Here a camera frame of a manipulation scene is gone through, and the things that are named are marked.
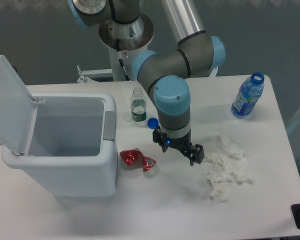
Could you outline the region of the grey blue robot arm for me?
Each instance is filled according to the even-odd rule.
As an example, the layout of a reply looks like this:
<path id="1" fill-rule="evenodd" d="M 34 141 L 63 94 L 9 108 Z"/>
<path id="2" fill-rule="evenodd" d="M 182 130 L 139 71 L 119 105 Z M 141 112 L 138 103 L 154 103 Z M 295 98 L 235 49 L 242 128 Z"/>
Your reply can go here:
<path id="1" fill-rule="evenodd" d="M 151 20 L 137 0 L 70 0 L 82 27 L 99 25 L 103 43 L 115 51 L 113 77 L 138 81 L 154 104 L 159 125 L 152 139 L 163 151 L 176 149 L 191 164 L 201 163 L 202 145 L 191 142 L 191 94 L 186 79 L 220 66 L 226 58 L 223 42 L 207 34 L 191 0 L 164 0 L 177 50 L 161 56 L 147 46 L 154 36 Z"/>

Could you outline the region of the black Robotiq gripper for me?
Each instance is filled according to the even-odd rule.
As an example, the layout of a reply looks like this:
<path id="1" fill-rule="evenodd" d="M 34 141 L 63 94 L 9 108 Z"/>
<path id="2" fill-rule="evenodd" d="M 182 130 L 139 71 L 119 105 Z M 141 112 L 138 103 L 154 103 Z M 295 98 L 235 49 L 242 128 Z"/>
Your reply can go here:
<path id="1" fill-rule="evenodd" d="M 163 153 L 165 153 L 168 148 L 180 151 L 189 159 L 190 166 L 193 166 L 195 163 L 201 164 L 205 157 L 203 146 L 200 144 L 193 145 L 191 143 L 190 130 L 186 135 L 180 138 L 171 138 L 168 137 L 166 132 L 161 130 L 160 126 L 157 126 L 152 132 L 152 140 L 154 143 L 159 144 Z"/>

